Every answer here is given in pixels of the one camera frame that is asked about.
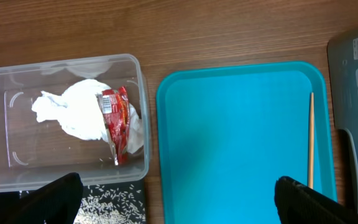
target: wood grain surface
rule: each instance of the wood grain surface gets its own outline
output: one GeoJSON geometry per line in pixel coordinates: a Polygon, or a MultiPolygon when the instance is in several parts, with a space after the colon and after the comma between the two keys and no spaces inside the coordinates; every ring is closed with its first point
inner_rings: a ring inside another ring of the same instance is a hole
{"type": "Polygon", "coordinates": [[[326,46],[355,26],[355,0],[0,0],[0,67],[135,55],[152,115],[148,219],[163,223],[155,108],[162,79],[191,68],[310,62],[327,84],[338,200],[352,207],[348,151],[333,126],[326,46]]]}

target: plastic tray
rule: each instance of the plastic tray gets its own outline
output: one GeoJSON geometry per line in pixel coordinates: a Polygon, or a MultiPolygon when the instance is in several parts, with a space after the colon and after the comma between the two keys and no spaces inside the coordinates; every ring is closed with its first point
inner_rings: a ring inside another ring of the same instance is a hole
{"type": "Polygon", "coordinates": [[[175,72],[157,93],[165,223],[280,223],[275,181],[307,184],[314,92],[314,189],[337,200],[322,74],[305,62],[175,72]]]}

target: dark placemat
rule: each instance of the dark placemat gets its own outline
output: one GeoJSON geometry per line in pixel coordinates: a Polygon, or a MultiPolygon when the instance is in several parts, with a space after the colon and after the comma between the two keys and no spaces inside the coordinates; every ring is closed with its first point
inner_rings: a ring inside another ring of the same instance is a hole
{"type": "MultiPolygon", "coordinates": [[[[31,191],[20,192],[21,197],[31,191]]],[[[146,223],[144,180],[84,186],[74,224],[146,223]]]]}

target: wooden chopstick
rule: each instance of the wooden chopstick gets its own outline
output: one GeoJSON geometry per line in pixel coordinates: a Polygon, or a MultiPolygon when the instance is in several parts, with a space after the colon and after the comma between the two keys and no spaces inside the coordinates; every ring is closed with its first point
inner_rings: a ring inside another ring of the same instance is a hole
{"type": "Polygon", "coordinates": [[[309,169],[308,187],[313,189],[314,176],[314,94],[310,95],[310,118],[309,118],[309,169]]]}

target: plastic storage bin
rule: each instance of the plastic storage bin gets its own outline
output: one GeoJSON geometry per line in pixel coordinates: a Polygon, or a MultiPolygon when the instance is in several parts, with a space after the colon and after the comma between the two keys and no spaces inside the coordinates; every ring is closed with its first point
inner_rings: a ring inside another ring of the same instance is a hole
{"type": "Polygon", "coordinates": [[[150,127],[147,87],[139,62],[128,54],[0,68],[0,192],[37,189],[69,172],[84,185],[143,178],[149,169],[150,127]],[[72,84],[94,78],[125,86],[144,125],[144,146],[115,166],[104,141],[66,134],[57,121],[38,123],[32,103],[41,90],[61,95],[72,84]]]}

